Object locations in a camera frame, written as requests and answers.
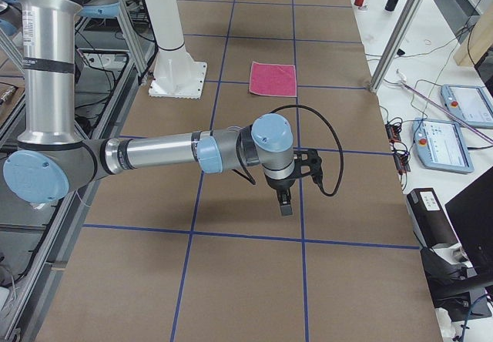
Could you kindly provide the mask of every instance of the black monitor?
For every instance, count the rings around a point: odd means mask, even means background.
[[[478,275],[493,274],[493,168],[451,199],[445,209]],[[493,293],[492,285],[485,286]]]

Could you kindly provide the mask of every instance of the label sticker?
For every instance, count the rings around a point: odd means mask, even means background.
[[[428,211],[440,211],[437,200],[434,198],[432,192],[420,192],[421,198],[423,199],[424,206]]]
[[[34,12],[22,11],[22,27],[24,36],[24,45],[34,45]]]

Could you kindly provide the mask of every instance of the blue tape grid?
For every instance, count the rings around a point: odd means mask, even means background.
[[[190,0],[194,2],[225,2],[225,1],[204,1],[204,0]],[[339,42],[339,41],[322,41],[322,40],[305,40],[305,39],[296,39],[296,32],[295,32],[295,7],[300,6],[297,5],[294,0],[291,0],[290,4],[277,4],[277,3],[266,3],[268,5],[290,5],[292,8],[292,16],[293,16],[293,39],[277,39],[277,38],[251,38],[251,37],[239,37],[239,36],[231,36],[230,35],[230,30],[231,30],[231,24],[233,21],[233,14],[234,14],[234,8],[236,4],[243,4],[243,3],[248,3],[248,4],[263,4],[263,3],[257,3],[257,2],[237,2],[236,0],[233,0],[231,2],[227,3],[232,3],[232,8],[231,8],[231,14],[230,14],[230,22],[228,25],[228,31],[227,35],[200,35],[200,34],[188,34],[188,36],[216,36],[220,38],[225,38],[225,44],[224,44],[224,50],[223,50],[223,57],[221,61],[221,67],[220,67],[220,75],[219,79],[216,81],[213,80],[206,80],[206,82],[212,82],[217,84],[217,89],[216,89],[216,95],[214,99],[214,104],[213,104],[213,111],[211,115],[211,120],[210,120],[210,128],[213,128],[215,116],[216,116],[216,109],[217,109],[217,103],[219,100],[219,94],[220,94],[220,87],[222,84],[241,84],[241,85],[247,85],[248,82],[228,82],[228,81],[223,81],[223,70],[224,70],[224,63],[226,59],[226,51],[227,51],[227,46],[229,39],[265,39],[265,40],[288,40],[293,42],[293,54],[294,54],[294,65],[296,66],[297,64],[297,47],[296,43],[297,42]],[[305,5],[305,6],[320,6],[320,7],[335,7],[335,8],[351,8],[350,6],[332,6],[332,5]],[[342,43],[358,43],[359,42],[342,42]],[[365,89],[364,87],[345,87],[345,86],[318,86],[318,85],[298,85],[298,88],[325,88],[325,89]],[[302,148],[301,140],[300,140],[300,117],[299,117],[299,110],[297,109],[297,148]],[[141,139],[144,138],[142,136],[121,136],[122,138],[133,138],[133,139]],[[332,152],[336,153],[338,152],[336,149],[320,149],[320,151],[324,152]],[[360,154],[368,154],[368,155],[381,155],[381,156],[392,156],[392,154],[389,153],[380,153],[380,152],[371,152],[371,151],[357,151],[357,150],[344,150],[345,153],[360,153]],[[200,176],[200,181],[199,181],[199,186],[197,189],[197,196],[196,196],[196,202],[194,206],[194,211],[193,211],[193,219],[192,223],[190,225],[190,230],[172,230],[172,229],[163,229],[163,228],[150,228],[150,227],[140,227],[140,226],[116,226],[116,225],[102,225],[102,224],[85,224],[84,227],[86,228],[98,228],[98,229],[108,229],[108,230],[135,230],[135,231],[145,231],[145,232],[157,232],[157,233],[170,233],[170,234],[177,234],[177,235],[187,235],[188,236],[188,243],[187,243],[187,248],[186,248],[186,255],[185,255],[185,260],[183,263],[183,270],[182,270],[182,276],[180,280],[180,285],[179,285],[179,293],[178,297],[176,300],[176,309],[175,309],[175,314],[173,318],[173,327],[171,331],[171,335],[169,338],[170,342],[174,342],[175,336],[176,336],[176,328],[178,326],[179,322],[179,311],[181,307],[181,300],[183,297],[183,291],[185,288],[185,282],[186,282],[186,272],[188,269],[188,263],[189,263],[189,256],[190,256],[190,251],[193,245],[193,238],[194,236],[215,236],[215,237],[226,237],[226,238],[239,238],[239,239],[246,239],[246,240],[270,240],[270,241],[281,241],[281,242],[291,242],[291,243],[300,243],[301,245],[301,260],[302,260],[302,269],[303,269],[303,294],[304,294],[304,327],[305,327],[305,341],[309,342],[310,340],[310,329],[309,329],[309,313],[308,313],[308,284],[307,284],[307,257],[306,257],[306,243],[317,243],[317,244],[323,244],[323,245],[338,245],[338,246],[362,246],[362,247],[377,247],[377,248],[391,248],[391,249],[400,249],[400,250],[419,250],[418,246],[406,246],[406,245],[397,245],[397,244],[383,244],[383,243],[360,243],[360,242],[347,242],[347,241],[336,241],[336,240],[314,240],[314,239],[308,239],[305,236],[305,222],[304,222],[304,194],[303,194],[303,182],[299,182],[299,187],[300,187],[300,233],[301,233],[301,238],[290,238],[290,237],[281,237],[281,236],[258,236],[258,235],[247,235],[247,234],[236,234],[236,233],[215,233],[215,232],[204,232],[204,231],[196,231],[195,230],[195,224],[196,224],[196,217],[197,217],[197,212],[198,212],[198,207],[199,207],[199,202],[200,202],[200,196],[202,192],[202,187],[203,187],[203,173]]]

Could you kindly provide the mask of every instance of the pink cloth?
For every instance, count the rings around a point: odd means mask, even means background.
[[[252,62],[250,92],[259,96],[296,97],[296,68]]]

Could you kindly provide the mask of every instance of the table surface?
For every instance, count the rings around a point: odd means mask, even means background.
[[[333,199],[310,180],[282,217],[259,168],[250,186],[198,166],[101,183],[38,341],[440,341],[412,225],[350,0],[179,0],[186,47],[209,64],[201,100],[137,94],[123,136],[249,125],[284,104],[317,108],[345,150]],[[297,66],[298,97],[248,92],[252,61]],[[335,143],[285,112],[319,148]]]
[[[365,0],[366,10],[354,8],[365,52],[368,54],[367,58],[371,60],[368,63],[372,72],[377,66],[377,61],[372,59],[377,57],[371,55],[381,55],[384,51],[406,0],[400,0],[394,12],[384,10],[386,2],[387,0]],[[414,86],[419,79],[425,79],[439,85],[484,86],[485,84],[473,68],[460,67],[455,63],[453,55],[458,49],[458,41],[454,37],[454,33],[450,30],[434,1],[424,0],[404,38],[401,48],[406,52],[406,55],[433,52],[427,55],[395,59],[385,79],[389,82],[396,82],[399,79],[396,70],[399,69],[407,76],[407,83],[411,86]],[[439,86],[419,82],[417,89],[441,104]],[[412,120],[422,117],[421,112],[411,107],[412,94],[404,89],[384,82],[378,89],[377,95],[380,104],[388,110],[389,119],[401,117],[403,120]],[[415,99],[413,104],[418,109],[423,109],[426,106],[426,102],[421,99]],[[433,105],[428,105],[426,113],[431,119],[448,119],[442,111],[436,109]],[[382,116],[384,119],[387,118],[384,110],[382,110]],[[411,131],[411,126],[412,122],[406,122],[403,125],[401,134],[408,146],[412,144],[413,132]],[[485,141],[470,131],[461,130],[468,146],[487,145]],[[482,129],[481,131],[490,137],[493,136],[493,130]],[[413,153],[410,162],[411,172],[407,175],[407,186],[404,193],[409,193],[414,188],[433,187],[442,206],[444,206],[446,202],[493,166],[493,153],[490,149],[470,151],[470,154],[475,171],[463,175],[425,169],[419,158]],[[438,252],[441,252],[441,255],[447,260],[453,261],[450,256],[450,250]],[[457,331],[461,332],[460,323],[456,323],[455,326]],[[472,320],[468,326],[471,329],[467,332],[466,340],[491,342],[493,318]]]

